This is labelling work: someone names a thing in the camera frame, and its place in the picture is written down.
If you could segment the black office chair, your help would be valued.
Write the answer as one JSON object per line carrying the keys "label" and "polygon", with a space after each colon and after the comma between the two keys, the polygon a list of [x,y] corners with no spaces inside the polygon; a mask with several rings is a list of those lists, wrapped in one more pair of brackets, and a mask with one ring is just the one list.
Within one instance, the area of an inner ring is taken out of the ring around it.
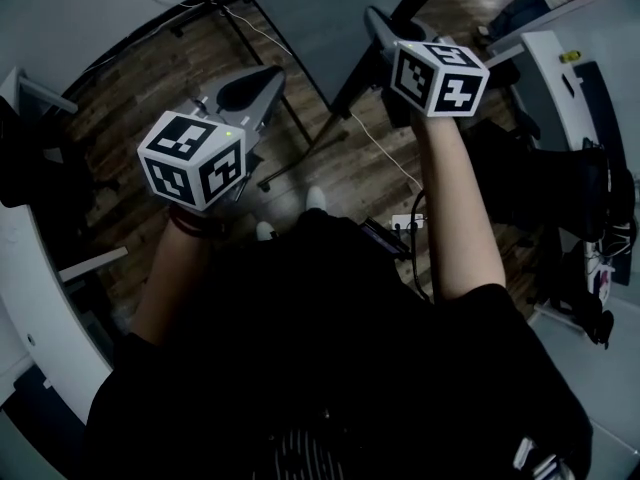
{"label": "black office chair", "polygon": [[631,173],[604,149],[547,151],[527,131],[484,119],[463,133],[486,209],[495,222],[525,230],[539,224],[596,242],[634,221]]}
{"label": "black office chair", "polygon": [[47,158],[35,132],[0,96],[0,204],[86,204],[95,190],[80,163]]}

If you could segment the light grey desk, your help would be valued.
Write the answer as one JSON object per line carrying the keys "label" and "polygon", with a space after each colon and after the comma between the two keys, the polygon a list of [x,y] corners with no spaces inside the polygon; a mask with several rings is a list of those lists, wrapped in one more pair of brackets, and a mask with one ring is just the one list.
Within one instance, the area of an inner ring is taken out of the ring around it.
{"label": "light grey desk", "polygon": [[593,427],[589,480],[640,480],[640,305],[614,293],[614,326],[597,345],[569,317],[536,305],[529,319]]}

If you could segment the white pink packet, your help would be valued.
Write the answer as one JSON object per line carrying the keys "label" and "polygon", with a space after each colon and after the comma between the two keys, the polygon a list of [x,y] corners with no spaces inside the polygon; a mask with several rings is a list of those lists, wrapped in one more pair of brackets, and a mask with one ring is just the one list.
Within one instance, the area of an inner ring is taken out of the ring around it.
{"label": "white pink packet", "polygon": [[586,260],[586,286],[589,293],[597,296],[605,305],[612,285],[615,268],[610,259],[592,256]]}

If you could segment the black white striped pouch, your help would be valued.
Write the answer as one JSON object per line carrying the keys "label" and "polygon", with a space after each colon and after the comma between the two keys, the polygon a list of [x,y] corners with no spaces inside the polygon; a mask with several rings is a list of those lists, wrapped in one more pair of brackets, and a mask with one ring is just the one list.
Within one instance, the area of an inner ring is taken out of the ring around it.
{"label": "black white striped pouch", "polygon": [[512,467],[520,480],[575,480],[575,475],[556,454],[539,448],[525,436],[513,457]]}

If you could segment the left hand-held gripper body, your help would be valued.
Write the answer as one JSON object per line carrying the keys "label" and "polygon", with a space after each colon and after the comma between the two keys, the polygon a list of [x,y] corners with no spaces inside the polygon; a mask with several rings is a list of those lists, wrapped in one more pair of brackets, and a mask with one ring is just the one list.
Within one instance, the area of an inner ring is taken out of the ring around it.
{"label": "left hand-held gripper body", "polygon": [[154,194],[205,212],[249,177],[247,156],[260,119],[247,109],[226,111],[212,98],[164,112],[137,152]]}

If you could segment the white curved desk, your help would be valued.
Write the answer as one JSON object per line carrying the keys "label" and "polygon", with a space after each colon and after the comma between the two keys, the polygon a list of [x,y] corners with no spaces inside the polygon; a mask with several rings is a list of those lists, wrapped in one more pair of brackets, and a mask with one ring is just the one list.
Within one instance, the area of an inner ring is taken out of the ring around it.
{"label": "white curved desk", "polygon": [[[18,67],[0,83],[0,96],[22,120],[23,96],[71,114],[78,110]],[[49,127],[23,122],[35,132],[47,158],[70,159]],[[111,371],[99,343],[109,342],[113,332],[78,310],[71,293],[87,275],[128,254],[124,247],[94,256],[83,250],[91,199],[86,204],[15,208],[0,204],[0,302],[33,362],[81,422],[87,421],[92,400]]]}
{"label": "white curved desk", "polygon": [[518,108],[539,128],[538,148],[564,152],[601,147],[582,79],[574,72],[586,62],[562,63],[559,56],[565,52],[552,31],[515,32],[488,47],[487,66],[497,69],[512,63],[516,68],[519,79],[511,91]]}

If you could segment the person's left forearm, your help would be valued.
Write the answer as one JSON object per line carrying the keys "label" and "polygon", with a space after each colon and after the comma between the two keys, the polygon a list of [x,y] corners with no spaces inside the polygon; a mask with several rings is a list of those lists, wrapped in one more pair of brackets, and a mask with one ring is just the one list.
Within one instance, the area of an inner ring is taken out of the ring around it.
{"label": "person's left forearm", "polygon": [[165,341],[204,275],[210,253],[209,238],[187,235],[169,217],[132,320],[134,334],[153,345]]}

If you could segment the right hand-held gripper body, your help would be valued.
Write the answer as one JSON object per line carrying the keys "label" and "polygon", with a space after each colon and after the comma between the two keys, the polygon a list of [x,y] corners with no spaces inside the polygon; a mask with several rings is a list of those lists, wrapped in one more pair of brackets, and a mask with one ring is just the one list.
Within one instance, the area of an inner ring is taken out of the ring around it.
{"label": "right hand-held gripper body", "polygon": [[407,127],[413,111],[428,118],[476,113],[489,69],[470,49],[393,40],[382,47],[382,56],[391,66],[382,101],[394,128]]}

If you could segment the black waist device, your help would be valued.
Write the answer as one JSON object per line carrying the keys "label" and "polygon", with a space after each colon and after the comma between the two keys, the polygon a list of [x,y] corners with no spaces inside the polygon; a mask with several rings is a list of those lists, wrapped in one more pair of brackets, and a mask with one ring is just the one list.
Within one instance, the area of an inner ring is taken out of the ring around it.
{"label": "black waist device", "polygon": [[406,261],[410,259],[410,248],[401,240],[397,231],[384,228],[370,217],[361,223],[359,227],[394,260]]}

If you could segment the person's black shirt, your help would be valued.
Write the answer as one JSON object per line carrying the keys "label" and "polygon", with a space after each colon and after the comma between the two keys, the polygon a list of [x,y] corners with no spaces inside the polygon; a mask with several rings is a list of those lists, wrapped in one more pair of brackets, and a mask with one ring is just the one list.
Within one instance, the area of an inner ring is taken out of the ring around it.
{"label": "person's black shirt", "polygon": [[586,480],[586,413],[503,287],[430,304],[320,211],[223,262],[167,344],[116,345],[82,480]]}

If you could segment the person's right forearm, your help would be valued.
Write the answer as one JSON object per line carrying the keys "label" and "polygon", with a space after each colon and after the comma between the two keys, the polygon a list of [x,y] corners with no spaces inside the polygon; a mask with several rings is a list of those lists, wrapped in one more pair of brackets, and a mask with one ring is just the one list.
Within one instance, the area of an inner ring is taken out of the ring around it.
{"label": "person's right forearm", "polygon": [[433,286],[454,300],[481,286],[506,286],[505,271],[467,149],[451,118],[411,116],[426,199]]}

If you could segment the dark blue desk panel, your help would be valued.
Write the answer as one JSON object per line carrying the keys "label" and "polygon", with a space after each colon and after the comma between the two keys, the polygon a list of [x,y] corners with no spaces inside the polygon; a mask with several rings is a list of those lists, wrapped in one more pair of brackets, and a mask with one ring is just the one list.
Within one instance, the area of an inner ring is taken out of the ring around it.
{"label": "dark blue desk panel", "polygon": [[35,428],[62,446],[79,449],[85,425],[56,392],[51,381],[36,365],[15,382],[14,388]]}
{"label": "dark blue desk panel", "polygon": [[616,118],[613,103],[595,61],[577,65],[574,72],[582,79],[581,88],[584,94],[598,143],[616,165],[626,168],[626,157],[621,132]]}

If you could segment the red wrist band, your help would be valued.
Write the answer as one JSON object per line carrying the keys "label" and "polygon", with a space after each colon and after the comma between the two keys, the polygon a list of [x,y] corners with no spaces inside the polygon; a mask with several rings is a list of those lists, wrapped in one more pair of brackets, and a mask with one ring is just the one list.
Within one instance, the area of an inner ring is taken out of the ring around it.
{"label": "red wrist band", "polygon": [[169,207],[169,217],[179,230],[195,238],[219,238],[225,232],[224,224],[220,221],[193,213],[180,205],[172,204]]}

